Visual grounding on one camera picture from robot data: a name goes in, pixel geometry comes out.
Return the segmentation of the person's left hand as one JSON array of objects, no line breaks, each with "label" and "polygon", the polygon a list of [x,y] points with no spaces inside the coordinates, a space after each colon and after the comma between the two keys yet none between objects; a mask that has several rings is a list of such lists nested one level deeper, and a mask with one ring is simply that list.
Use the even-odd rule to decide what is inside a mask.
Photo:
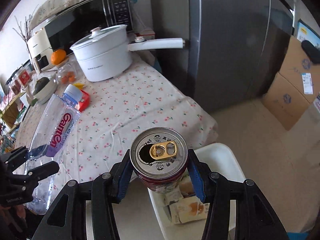
[{"label": "person's left hand", "polygon": [[26,226],[26,212],[24,205],[2,207],[1,206],[1,218],[4,220],[4,224],[11,226],[15,231],[22,233]]}]

